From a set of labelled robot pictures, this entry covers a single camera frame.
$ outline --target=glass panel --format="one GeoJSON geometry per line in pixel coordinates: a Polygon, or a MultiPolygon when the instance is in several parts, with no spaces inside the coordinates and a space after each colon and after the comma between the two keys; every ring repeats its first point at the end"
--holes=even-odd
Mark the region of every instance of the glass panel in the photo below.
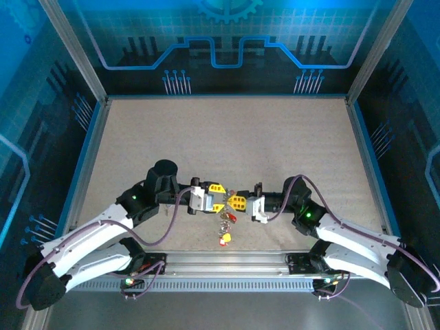
{"type": "Polygon", "coordinates": [[[108,94],[346,93],[393,0],[64,0],[108,94]]]}
{"type": "Polygon", "coordinates": [[[96,101],[37,0],[1,2],[0,72],[0,328],[16,329],[23,245],[52,239],[96,101]]]}
{"type": "Polygon", "coordinates": [[[358,100],[401,234],[437,265],[439,15],[438,1],[414,1],[358,100]]]}

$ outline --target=white arm segment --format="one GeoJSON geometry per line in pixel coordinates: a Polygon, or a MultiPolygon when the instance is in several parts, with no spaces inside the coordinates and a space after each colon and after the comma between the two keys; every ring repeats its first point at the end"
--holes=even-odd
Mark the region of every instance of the white arm segment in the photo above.
{"type": "Polygon", "coordinates": [[[255,220],[260,221],[260,223],[267,223],[269,217],[264,212],[264,203],[264,196],[248,198],[246,200],[246,214],[255,217],[255,220]]]}
{"type": "Polygon", "coordinates": [[[191,187],[190,207],[198,211],[212,211],[214,210],[214,196],[205,193],[201,187],[191,187]]]}
{"type": "MultiPolygon", "coordinates": [[[[368,230],[360,225],[352,224],[347,220],[341,218],[339,218],[339,220],[351,227],[354,227],[357,230],[361,230],[381,240],[394,243],[395,245],[400,245],[399,237],[380,234],[372,230],[368,230]]],[[[322,239],[323,241],[332,242],[344,246],[347,249],[354,251],[361,256],[364,256],[365,258],[371,260],[372,262],[386,270],[386,265],[388,264],[388,259],[386,258],[386,256],[388,256],[389,254],[393,254],[395,252],[395,249],[373,241],[372,239],[356,234],[344,227],[341,227],[331,218],[331,215],[328,213],[325,214],[319,220],[319,222],[320,225],[316,228],[318,238],[322,239]]]]}
{"type": "Polygon", "coordinates": [[[334,270],[345,270],[369,278],[390,288],[385,276],[386,266],[378,265],[359,254],[338,244],[331,244],[323,257],[325,263],[334,270]]]}
{"type": "MultiPolygon", "coordinates": [[[[42,245],[43,250],[41,254],[47,256],[57,245],[62,243],[67,237],[71,236],[73,233],[79,231],[81,228],[89,225],[93,222],[99,222],[99,220],[114,220],[117,221],[128,228],[133,228],[133,221],[127,218],[127,212],[121,205],[111,204],[103,213],[98,215],[95,219],[85,223],[84,225],[76,228],[74,231],[66,234],[59,239],[44,243],[42,245]]],[[[83,232],[81,235],[77,236],[73,241],[70,241],[64,247],[60,249],[60,252],[55,254],[48,263],[54,263],[55,268],[53,269],[55,275],[61,277],[66,274],[67,271],[75,265],[79,260],[84,258],[90,252],[99,248],[102,244],[123,234],[125,230],[118,225],[97,225],[96,227],[90,228],[83,232]]]]}
{"type": "Polygon", "coordinates": [[[72,278],[66,284],[66,292],[92,278],[124,270],[129,266],[130,261],[129,251],[120,243],[116,243],[105,250],[92,252],[67,272],[72,278]]]}

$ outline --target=cable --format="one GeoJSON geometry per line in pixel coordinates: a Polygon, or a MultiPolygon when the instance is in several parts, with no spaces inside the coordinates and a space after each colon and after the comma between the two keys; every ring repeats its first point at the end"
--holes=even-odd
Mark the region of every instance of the cable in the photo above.
{"type": "Polygon", "coordinates": [[[153,243],[148,243],[146,241],[144,241],[143,239],[140,238],[140,236],[138,234],[136,234],[132,229],[128,228],[126,225],[123,225],[121,223],[118,223],[117,221],[114,220],[101,220],[101,221],[96,221],[93,223],[90,223],[89,225],[86,225],[82,228],[79,228],[76,232],[73,232],[70,236],[68,236],[66,239],[64,239],[60,244],[58,244],[56,247],[54,247],[54,249],[47,255],[45,256],[35,267],[34,269],[26,276],[26,279],[24,280],[23,284],[20,287],[20,290],[17,294],[16,300],[15,300],[15,306],[18,309],[26,309],[28,308],[30,305],[22,305],[21,301],[23,299],[23,295],[25,293],[26,288],[29,285],[29,282],[32,280],[32,278],[34,277],[35,273],[46,263],[48,262],[55,254],[60,252],[60,249],[66,245],[67,243],[69,243],[70,241],[72,241],[73,239],[75,239],[77,236],[81,235],[83,232],[85,232],[86,230],[89,230],[90,228],[96,227],[96,226],[102,226],[104,224],[109,224],[109,225],[116,225],[116,226],[120,226],[122,228],[124,228],[134,239],[136,239],[139,243],[145,245],[145,246],[154,246],[154,245],[158,245],[160,244],[170,233],[171,228],[173,227],[173,224],[175,222],[175,219],[177,217],[177,209],[179,208],[179,203],[180,203],[180,199],[182,198],[184,193],[187,193],[189,190],[191,190],[191,187],[182,189],[176,196],[176,204],[174,207],[174,213],[173,213],[173,217],[171,218],[171,222],[170,225],[168,227],[168,229],[166,230],[164,236],[162,236],[162,238],[160,238],[158,241],[153,242],[153,243]]]}
{"type": "Polygon", "coordinates": [[[279,217],[279,215],[281,213],[283,213],[283,211],[284,211],[284,209],[286,208],[286,205],[287,205],[287,200],[289,199],[289,196],[290,196],[290,191],[294,187],[295,182],[297,182],[300,177],[302,177],[302,175],[297,175],[297,176],[295,176],[292,179],[292,181],[290,182],[289,187],[287,188],[287,192],[286,192],[286,195],[284,196],[284,200],[283,200],[283,204],[281,205],[281,208],[278,210],[278,212],[272,218],[267,219],[267,222],[275,220],[276,218],[279,217]]]}
{"type": "Polygon", "coordinates": [[[381,329],[381,330],[385,330],[379,323],[376,322],[376,320],[370,315],[368,314],[361,306],[359,306],[356,302],[348,299],[347,297],[344,296],[339,296],[339,294],[337,294],[337,296],[333,295],[333,292],[329,291],[329,290],[325,290],[325,289],[318,289],[319,292],[324,292],[325,294],[330,294],[332,296],[329,296],[329,299],[331,298],[336,298],[338,297],[339,299],[342,299],[343,301],[349,303],[350,305],[354,306],[355,308],[359,309],[360,312],[362,312],[366,318],[368,318],[370,320],[371,323],[373,323],[377,328],[381,329]]]}
{"type": "Polygon", "coordinates": [[[329,296],[329,299],[333,299],[333,298],[336,298],[336,297],[338,297],[342,292],[344,292],[345,291],[345,289],[349,286],[349,282],[350,282],[350,273],[349,273],[349,275],[347,276],[347,278],[346,278],[346,282],[345,282],[345,284],[344,284],[344,286],[342,287],[342,289],[339,291],[339,292],[336,292],[336,289],[335,289],[335,292],[330,292],[330,291],[327,291],[327,290],[325,290],[325,291],[327,291],[326,293],[328,293],[328,292],[330,292],[330,294],[331,294],[331,296],[329,296]]]}
{"type": "Polygon", "coordinates": [[[127,294],[124,289],[121,289],[121,294],[126,298],[126,299],[137,299],[142,297],[143,295],[145,295],[148,290],[151,288],[151,286],[153,285],[153,283],[156,281],[157,275],[159,275],[160,271],[162,270],[162,267],[165,265],[165,262],[163,261],[158,261],[156,262],[154,265],[152,265],[151,267],[147,268],[146,270],[144,270],[143,272],[139,273],[136,276],[133,276],[133,278],[140,278],[145,274],[148,274],[149,272],[151,272],[152,270],[154,270],[157,267],[157,271],[156,274],[154,275],[153,279],[151,280],[151,282],[148,284],[148,286],[146,287],[146,289],[144,291],[142,291],[140,294],[127,294]]]}
{"type": "Polygon", "coordinates": [[[313,189],[316,191],[316,194],[318,194],[318,196],[319,196],[319,198],[320,198],[322,204],[324,205],[326,211],[329,213],[329,215],[331,216],[331,218],[332,218],[332,219],[333,219],[338,225],[340,225],[341,227],[346,228],[346,229],[348,229],[348,230],[350,230],[350,231],[352,231],[352,232],[354,232],[354,233],[356,233],[356,234],[358,234],[358,235],[360,235],[360,236],[366,237],[366,238],[368,238],[368,239],[372,239],[372,240],[375,241],[375,242],[378,242],[378,243],[381,243],[381,244],[387,245],[387,246],[389,246],[389,247],[391,247],[391,248],[393,248],[393,249],[395,249],[395,250],[398,250],[398,251],[401,252],[403,255],[405,255],[407,258],[409,258],[410,260],[412,260],[416,265],[418,265],[418,266],[419,266],[419,267],[420,267],[425,273],[427,273],[427,275],[429,275],[429,277],[431,277],[431,279],[434,281],[435,286],[436,286],[435,289],[432,290],[432,292],[438,292],[438,291],[440,291],[440,280],[435,276],[435,274],[434,274],[433,272],[431,272],[431,270],[430,270],[428,267],[426,267],[426,265],[424,265],[424,264],[423,264],[418,258],[416,258],[415,256],[413,256],[411,253],[409,253],[409,252],[406,251],[405,249],[401,248],[400,246],[395,245],[394,243],[391,243],[391,242],[388,242],[388,241],[385,241],[385,240],[379,239],[379,238],[377,238],[376,236],[373,236],[373,235],[367,234],[367,233],[365,233],[365,232],[363,232],[363,231],[361,231],[361,230],[358,230],[358,229],[356,229],[356,228],[353,228],[353,227],[351,227],[350,225],[347,225],[347,224],[343,223],[341,220],[339,220],[338,217],[335,216],[335,214],[330,210],[329,205],[328,205],[327,202],[325,201],[325,199],[324,199],[324,197],[322,196],[321,192],[319,191],[318,187],[317,187],[317,186],[316,186],[316,185],[315,185],[315,184],[314,184],[314,183],[313,183],[313,182],[312,182],[307,176],[305,176],[305,175],[299,174],[299,175],[295,176],[295,178],[291,181],[291,183],[290,183],[290,185],[289,185],[289,188],[287,189],[287,192],[286,192],[286,195],[285,195],[285,197],[284,197],[284,201],[283,201],[283,204],[282,204],[280,210],[275,214],[275,216],[273,216],[272,218],[268,219],[268,221],[275,220],[275,219],[278,217],[278,215],[280,215],[280,214],[284,211],[284,209],[285,209],[285,207],[286,207],[286,205],[287,205],[287,200],[289,199],[289,196],[290,196],[290,191],[292,190],[292,187],[294,186],[296,180],[298,180],[300,177],[303,178],[303,179],[305,179],[307,182],[309,182],[309,183],[311,184],[311,186],[313,187],[313,189]]]}

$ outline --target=beige work surface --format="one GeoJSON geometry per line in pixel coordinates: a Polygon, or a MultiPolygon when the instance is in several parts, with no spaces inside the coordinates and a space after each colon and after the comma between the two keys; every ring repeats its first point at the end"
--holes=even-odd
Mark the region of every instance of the beige work surface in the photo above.
{"type": "MultiPolygon", "coordinates": [[[[286,178],[309,176],[334,212],[380,230],[358,146],[343,99],[206,97],[114,100],[104,129],[79,224],[93,219],[143,180],[157,160],[173,160],[177,180],[220,182],[234,190],[278,191],[286,178]]],[[[155,250],[306,250],[316,241],[282,214],[267,225],[237,213],[232,242],[219,246],[217,214],[178,211],[167,240],[155,250]]],[[[147,241],[171,220],[159,214],[136,228],[147,241]]]]}

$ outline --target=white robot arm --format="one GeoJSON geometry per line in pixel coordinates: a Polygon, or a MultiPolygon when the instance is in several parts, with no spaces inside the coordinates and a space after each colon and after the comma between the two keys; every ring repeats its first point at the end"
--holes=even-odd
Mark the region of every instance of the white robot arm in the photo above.
{"type": "MultiPolygon", "coordinates": [[[[176,175],[177,166],[173,162],[158,161],[144,181],[126,190],[96,218],[43,244],[40,249],[29,247],[17,307],[22,307],[21,300],[25,296],[35,310],[47,308],[71,288],[110,272],[136,276],[154,262],[161,263],[159,271],[163,272],[166,255],[147,254],[133,238],[121,239],[103,250],[97,249],[126,231],[133,234],[134,227],[158,213],[160,204],[176,204],[170,228],[178,205],[187,206],[192,215],[216,213],[224,207],[215,201],[215,193],[226,193],[220,184],[200,182],[194,177],[190,185],[182,185],[177,183],[176,175]]],[[[292,224],[296,229],[318,239],[307,259],[317,273],[358,274],[383,284],[409,305],[423,307],[426,294],[432,290],[430,277],[439,285],[426,264],[415,257],[413,251],[410,254],[398,237],[349,223],[335,216],[327,205],[320,206],[312,201],[311,190],[303,178],[309,181],[302,175],[288,178],[282,192],[263,192],[259,183],[254,192],[238,191],[231,197],[223,196],[222,202],[226,201],[238,212],[246,212],[253,221],[260,223],[270,223],[282,212],[293,213],[292,224]],[[275,215],[269,218],[268,212],[275,215]]],[[[144,242],[138,236],[136,239],[144,245],[157,245],[165,239],[170,228],[154,243],[144,242]]]]}

